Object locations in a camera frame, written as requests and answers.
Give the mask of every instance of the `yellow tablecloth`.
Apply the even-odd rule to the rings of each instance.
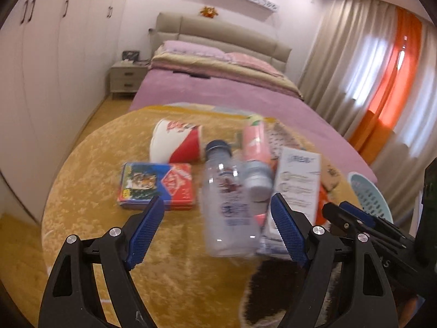
[[[47,201],[42,244],[48,268],[70,234],[82,240],[99,237],[136,213],[117,204],[122,166],[148,160],[153,128],[162,118],[203,125],[205,143],[233,142],[244,124],[243,116],[160,106],[128,113],[89,135],[64,163]],[[315,150],[310,144],[305,147]],[[196,191],[202,169],[202,164],[193,165]],[[344,179],[331,199],[358,204]],[[260,261],[208,256],[202,216],[195,206],[191,211],[166,212],[143,264],[131,274],[158,327],[240,327],[244,290]],[[98,265],[96,277],[106,317],[117,324]]]

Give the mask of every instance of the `red and white paper cup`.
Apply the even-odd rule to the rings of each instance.
[[[150,162],[191,163],[200,159],[202,126],[160,120],[150,142]]]

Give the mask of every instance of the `pillow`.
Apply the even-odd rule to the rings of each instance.
[[[269,63],[262,61],[258,58],[237,52],[227,53],[226,55],[230,58],[231,63],[258,70],[260,72],[265,72],[273,76],[283,77],[283,74],[281,72],[277,71]]]
[[[201,57],[217,58],[229,61],[226,53],[215,47],[198,45],[196,43],[183,42],[181,40],[166,40],[163,44],[163,51],[176,54],[191,54]]]

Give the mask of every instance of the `white wardrobe door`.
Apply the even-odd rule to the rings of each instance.
[[[117,45],[119,42],[120,27],[122,24],[123,12],[125,9],[126,0],[112,0],[112,14],[109,19],[109,27],[106,33],[106,57],[108,60],[108,68],[111,67],[117,60],[121,59],[121,55],[117,55]]]
[[[64,0],[32,0],[23,38],[23,74],[29,113],[52,179],[68,151],[58,87],[58,34]]]
[[[85,44],[85,71],[87,88],[90,90],[87,112],[90,114],[106,94],[108,57],[105,52],[112,0],[92,0],[87,22]]]
[[[66,0],[58,42],[60,96],[66,136],[74,141],[89,114],[91,89],[85,78],[85,43],[91,0]]]
[[[21,22],[30,16],[30,2],[19,0],[0,30],[0,169],[24,205],[41,219],[46,196],[39,182],[42,152],[28,113],[22,69]]]

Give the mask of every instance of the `curtain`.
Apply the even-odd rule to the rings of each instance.
[[[396,7],[378,0],[333,0],[299,88],[305,102],[342,136],[360,123],[395,42]]]
[[[397,7],[394,46],[375,95],[349,143],[371,164],[392,134],[405,107],[420,54],[422,23],[412,13]]]
[[[390,140],[371,165],[395,220],[412,211],[425,168],[437,157],[437,29],[422,24],[410,95]]]

